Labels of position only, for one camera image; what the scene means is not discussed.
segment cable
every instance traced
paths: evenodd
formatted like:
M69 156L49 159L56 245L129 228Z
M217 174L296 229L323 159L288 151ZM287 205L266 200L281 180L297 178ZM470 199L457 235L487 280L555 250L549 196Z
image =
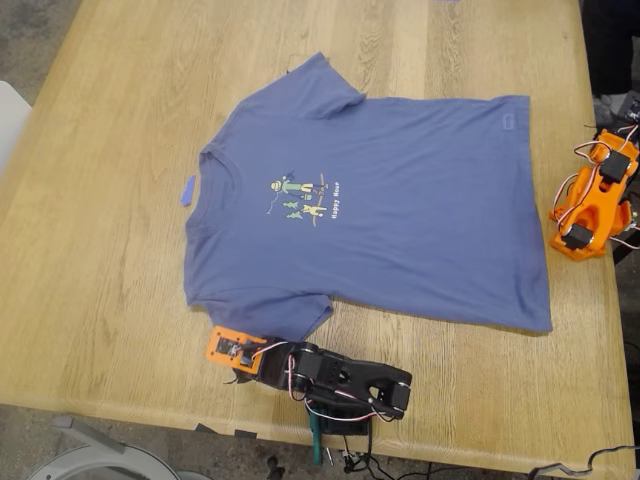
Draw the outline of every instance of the cable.
M600 170L600 164L597 164L595 167L593 167L593 170L591 171L591 176L589 177L589 183L587 184L587 186L585 187L584 191L582 192L582 197L580 197L580 201L578 201L573 207L567 209L566 212L564 212L562 214L562 216L558 219L558 231L560 232L562 230L562 222L565 218L567 218L569 216L569 214L571 214L571 212L573 212L576 208L578 208L579 205L582 204L582 202L584 202L584 199L587 197L587 194L589 193L589 190L591 189L591 186L593 185L593 181L596 178L596 173L598 173L598 170Z
M634 247L633 245L625 242L624 240L620 240L619 238L616 237L609 237L609 240L613 240L614 242L618 242L622 245L624 245L627 248L630 248L631 250L640 250L640 245L638 245L637 247Z
M405 473L403 475L400 475L397 479L394 479L389 473L387 473L382 468L380 468L380 462L378 461L377 458L375 458L371 454L371 449L372 449L372 445L373 445L373 436L372 436L373 434L372 434L371 427L372 427L372 423L371 423L371 420L369 420L369 435L368 435L368 441L367 441L367 453L364 454L365 459L358 461L354 465L354 467L355 467L360 462L364 461L365 466L364 467L360 467L360 468L352 468L348 472L345 471L345 473L362 472L364 470L369 470L369 473L371 473L371 476L374 478L374 480L381 480L379 477L376 477L376 475L371 470L371 466L370 466L370 462L369 462L370 460L373 460L375 462L376 467L378 468L378 470L380 470L380 472L383 475L385 475L389 480L402 480L404 478L411 477L411 476L414 476L414 475L424 475L424 476L427 477L427 480L429 480L429 477L432 474L436 474L436 473L439 473L439 472L444 472L444 471L447 471L447 470L461 470L461 469L466 469L467 468L467 467L443 467L443 468L438 468L438 469L432 471L431 468L432 468L433 464L431 462L429 462L429 467L428 467L426 473L425 472L410 472L410 473ZM351 451L349 450L349 444L347 443L346 435L343 435L342 439L344 440L344 450L345 450L345 452L347 452L347 454L349 456L351 456Z
M556 221L558 220L558 217L556 216L556 206L558 205L558 200L560 200L560 196L562 195L562 192L564 191L564 187L567 183L569 183L569 181L572 178L577 177L578 174L574 173L573 175L569 175L564 182L562 182L562 185L560 185L560 188L558 189L558 192L556 193L555 198L553 199L553 216L556 218Z
M304 400L304 406L307 407L307 410L309 410L311 413L313 413L314 415L317 415L319 417L326 418L328 420L335 420L336 422L361 422L362 420L366 420L367 418L379 415L377 412L374 411L374 412L368 413L366 415L363 415L362 417L355 417L355 418L330 417L329 415L325 415L323 413L318 413L314 409L312 409L309 406L309 401L306 398L303 399L303 400Z
M631 138L631 135L633 135L635 133L635 131L638 129L638 125L636 124L631 131L629 132L629 135L627 135L627 138L624 139L624 143L622 144L622 146L617 150L618 152L620 150L622 150L624 148L624 146L629 143L629 139Z
M640 347L638 347L635 343L624 342L625 345L632 347L636 352L640 353Z
M289 375L289 397L291 398L291 400L296 401L296 402L302 402L306 395L302 395L302 398L296 398L293 396L293 369L296 366L296 361L293 358L293 355L289 355L289 370L287 371L288 375Z
M289 343L289 342L277 342L277 343L274 343L273 345L269 345L268 347L264 347L263 349L258 350L256 353L251 355L251 360L256 358L257 355L260 355L261 353L264 353L267 350L271 350L272 348L279 347L280 345L284 345L285 343Z
M429 470L427 470L426 472L405 473L404 475L400 475L396 480L402 480L404 478L411 477L411 476L414 476L414 475L424 475L424 476L427 477L427 480L428 480L431 475L435 475L436 473L446 472L446 471L449 471L449 470L464 470L464 469L467 469L467 468L468 467L442 467L442 468L437 468L437 469L435 469L435 470L433 470L431 472Z
M382 470L382 467L380 467L380 462L378 462L378 459L375 457L371 457L371 460L373 460L374 462L376 462L376 467L378 468L378 470L380 470L380 473L382 473L385 477L389 478L390 480L396 480L395 478L393 478L391 475L389 475L387 472L385 472L384 470ZM376 478L376 476L373 474L373 471L371 471L371 467L369 467L369 472L371 473L371 476L373 478Z
M533 480L538 475L544 475L554 470L562 470L562 473L571 477L584 477L586 475L589 475L593 471L592 464L594 458L596 458L601 453L613 453L617 452L618 450L640 450L640 445L618 445L617 447L596 450L591 454L589 460L587 460L586 470L571 470L562 463L554 463L552 465L547 465L546 467L536 467L529 472L529 474L527 475L527 480Z

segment floor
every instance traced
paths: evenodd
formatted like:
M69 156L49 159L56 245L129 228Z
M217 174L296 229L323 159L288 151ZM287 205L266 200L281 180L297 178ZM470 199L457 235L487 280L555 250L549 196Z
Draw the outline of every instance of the floor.
M79 0L0 0L0 80L13 85L30 104L37 98L78 4ZM635 65L636 83L640 86L637 66L640 61ZM616 269L625 339L637 345L640 345L639 269L640 254L628 257ZM640 364L638 352L630 349L628 356L630 363ZM28 478L38 466L75 445L51 427L52 416L48 412L0 405L0 480ZM84 420L118 441L157 454L177 470L197 471L215 480L266 479L267 459L272 455L286 468L285 478L346 478L336 451L335 466L314 467L308 447L101 419ZM427 469L424 462L382 456L379 460L394 477ZM444 471L434 477L436 480L524 478L522 474L471 468ZM350 478L371 476L353 473Z

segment electrical wire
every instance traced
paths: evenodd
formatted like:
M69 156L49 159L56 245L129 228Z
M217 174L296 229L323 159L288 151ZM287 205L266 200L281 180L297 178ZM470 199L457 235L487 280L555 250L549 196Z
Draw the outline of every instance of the electrical wire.
M613 453L618 450L640 450L640 445L618 445L612 448L603 448L602 450L596 450L589 456L587 460L587 468L585 470L571 470L562 463L554 463L545 467L536 467L529 472L527 480L534 480L538 475L545 475L554 470L561 470L565 475L570 477L584 477L589 475L593 471L593 460L601 453Z
M624 139L624 143L623 143L623 144L622 144L622 146L617 150L618 152L619 152L620 150L622 150L622 149L625 147L625 145L626 145L627 143L629 143L629 139L631 138L631 135L633 135L637 129L638 129L638 124L634 125L634 127L631 129L631 131L629 132L629 135L627 135L627 138L625 138L625 139Z
M362 420L366 420L367 418L371 418L371 417L375 417L376 415L379 415L379 413L373 411L361 417L354 417L354 418L330 417L329 415L325 415L324 413L316 412L313 408L309 406L309 401L306 398L304 399L304 406L307 407L307 410L309 410L314 415L317 415L322 418L326 418L328 420L335 420L336 422L361 422Z
M258 350L256 353L254 353L253 355L251 355L251 360L253 360L254 358L256 358L257 355L260 355L261 353L266 352L267 350L271 350L272 348L276 348L279 347L280 345L284 345L285 343L289 343L289 342L276 342L273 345L269 345L268 347L264 347L260 350Z
M611 148L608 143L605 143L602 140L592 140L590 142L584 142L580 145L576 145L573 149L573 153L585 158L589 163L593 163L594 165L596 165L598 162L594 162L589 155L580 151L581 148L588 147L589 145L604 145L609 150L609 153L613 151L613 148Z
M560 196L562 195L562 192L564 191L564 187L567 183L569 183L569 181L572 178L576 178L578 176L577 173L574 173L573 175L569 175L564 182L562 182L562 185L560 185L560 188L558 189L558 191L556 192L556 196L553 199L553 216L556 218L556 221L558 220L558 216L556 215L556 206L558 205L558 200L560 200Z
M360 467L360 468L354 468L351 471L347 472L347 473L352 473L352 472L362 472L364 470L369 470L369 473L371 473L371 476L374 478L374 480L380 480L379 477L377 477L373 471L371 470L371 466L370 466L370 460L373 460L376 464L376 467L378 468L378 470L380 470L380 472L385 475L389 480L402 480L404 478L407 477L411 477L414 475L423 475L427 477L427 480L429 480L429 477L432 474L436 474L439 472L444 472L447 470L462 470L462 469L466 469L467 467L442 467L442 468L437 468L435 470L431 470L433 464L431 462L429 462L429 467L427 468L426 472L409 472L409 473L405 473L403 475L400 475L398 478L393 478L393 476L391 476L389 473L387 473L386 471L384 471L382 468L380 468L380 462L378 461L377 458L375 458L372 454L371 454L371 448L372 448L372 444L373 444L373 437L372 437L372 430L371 430L371 420L369 420L369 435L368 435L368 441L367 441L367 453L364 454L365 459L364 460L359 460L354 466L357 466L358 464L360 464L361 462L365 463L365 466ZM344 440L344 450L345 452L347 452L347 454L349 456L351 456L351 451L349 450L349 444L347 443L347 437L346 435L342 436L342 439Z
M634 247L630 243L627 243L624 240L620 240L619 238L616 238L616 237L609 237L609 240L613 240L614 242L620 243L631 250L640 250L640 245L638 245L637 247Z
M289 397L295 402L302 402L305 399L306 395L302 395L302 398L296 398L293 396L293 369L296 366L296 361L293 358L293 355L289 355L288 362L289 370L287 371L287 374L289 376Z
M584 202L585 198L587 198L587 194L589 193L589 190L591 189L591 186L593 185L593 181L596 178L596 174L598 173L598 170L600 170L600 164L597 164L595 167L593 167L593 170L591 171L591 176L589 177L589 183L587 184L587 186L583 190L582 197L580 197L580 200L573 207L567 209L567 211L564 212L562 214L562 216L560 216L560 218L558 219L558 231L559 232L562 230L562 222L564 221L564 219L567 218L571 214L571 212L573 212L576 208L578 208L578 206L581 205L582 202Z

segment wooden table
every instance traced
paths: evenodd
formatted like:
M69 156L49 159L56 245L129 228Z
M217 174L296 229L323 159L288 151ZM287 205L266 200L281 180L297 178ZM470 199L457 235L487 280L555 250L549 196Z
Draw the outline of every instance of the wooden table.
M179 197L236 103L319 50L372 97L531 95L549 237L592 135L577 1L85 0L0 180L0 402L310 443L285 393L205 360ZM528 471L633 441L612 262L547 262L548 335L335 302L313 342L414 374L375 452ZM595 468L631 478L633 455Z

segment white wire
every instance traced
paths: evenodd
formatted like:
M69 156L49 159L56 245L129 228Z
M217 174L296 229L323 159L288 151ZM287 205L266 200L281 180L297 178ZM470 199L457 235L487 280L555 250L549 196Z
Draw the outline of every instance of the white wire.
M573 153L575 153L576 155L580 155L581 157L585 158L589 163L593 163L594 165L599 162L594 162L589 155L587 155L584 152L578 151L579 149L587 147L589 145L604 145L605 147L607 147L607 149L610 152L613 151L613 148L611 148L608 143L605 143L602 140L592 140L590 142L584 142L584 143L581 143L580 145L576 145L575 148L573 149Z
M277 342L277 343L274 343L273 345L269 345L268 347L263 348L262 350L258 350L256 353L251 355L251 360L256 358L257 355L260 355L261 353L264 353L267 350L271 350L272 348L279 347L280 345L284 345L285 343L289 343L289 342L286 342L286 341L285 342Z
M616 238L616 237L609 237L609 240L613 240L614 242L621 243L622 245L624 245L627 248L630 248L631 250L640 250L640 246L634 247L633 245L629 245L624 240L620 240L619 238Z
M330 417L329 415L325 415L323 413L318 413L315 410L313 410L310 406L309 406L309 402L308 400L305 398L304 399L304 406L307 407L307 410L309 410L311 413L313 413L314 415L318 415L319 417L322 418L327 418L329 420L335 420L337 422L360 422L362 420L366 420L369 417L373 417L375 415L380 415L378 412L376 412L375 410L371 413L368 413L366 415L363 415L362 417L356 417L356 418L336 418L336 417Z
M562 185L560 185L560 188L558 189L558 192L556 193L555 198L553 199L553 216L556 219L556 222L558 221L558 216L556 215L556 206L558 205L558 200L560 200L560 195L562 195L562 191L564 190L565 185L569 182L569 180L571 180L572 178L577 177L578 174L574 173L573 175L569 175L564 182L562 182Z
M629 132L629 135L627 135L627 138L624 139L624 143L622 144L622 146L617 150L618 152L620 150L622 150L624 148L624 146L629 142L629 139L631 138L631 135L633 135L633 132L635 132L638 129L638 125L636 124L631 131Z
M582 204L582 202L584 202L585 198L587 198L587 194L589 193L589 190L593 185L593 181L595 180L596 173L598 172L599 169L600 169L600 164L593 167L593 171L591 172L591 176L589 177L589 183L587 184L584 191L582 192L582 197L580 198L580 201L576 203L573 207L567 209L567 211L564 212L562 216L558 219L558 231L562 229L562 222L564 221L564 219L567 218L571 214L571 212L573 212L576 208L578 208Z
M295 400L296 402L301 402L304 400L306 395L302 395L302 398L296 398L293 396L293 369L296 367L296 361L293 358L293 355L289 355L289 370L287 371L289 375L289 398L291 400Z

